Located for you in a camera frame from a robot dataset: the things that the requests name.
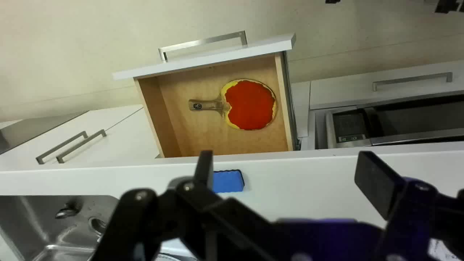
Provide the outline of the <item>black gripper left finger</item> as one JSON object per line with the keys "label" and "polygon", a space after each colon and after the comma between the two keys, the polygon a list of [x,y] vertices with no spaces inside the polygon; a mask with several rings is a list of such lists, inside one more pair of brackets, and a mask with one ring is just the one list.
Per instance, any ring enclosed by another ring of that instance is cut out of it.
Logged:
{"label": "black gripper left finger", "polygon": [[154,261],[161,246],[180,240],[199,261],[287,261],[287,236],[235,199],[212,191],[213,153],[201,152],[194,175],[126,192],[91,261]]}

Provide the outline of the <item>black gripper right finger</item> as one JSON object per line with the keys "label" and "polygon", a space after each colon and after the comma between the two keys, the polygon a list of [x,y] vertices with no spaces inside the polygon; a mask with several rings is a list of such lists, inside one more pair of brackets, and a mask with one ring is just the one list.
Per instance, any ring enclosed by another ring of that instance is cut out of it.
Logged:
{"label": "black gripper right finger", "polygon": [[419,179],[403,178],[371,152],[358,154],[355,186],[386,221],[374,257],[432,261],[429,241],[464,260],[464,199],[442,195]]}

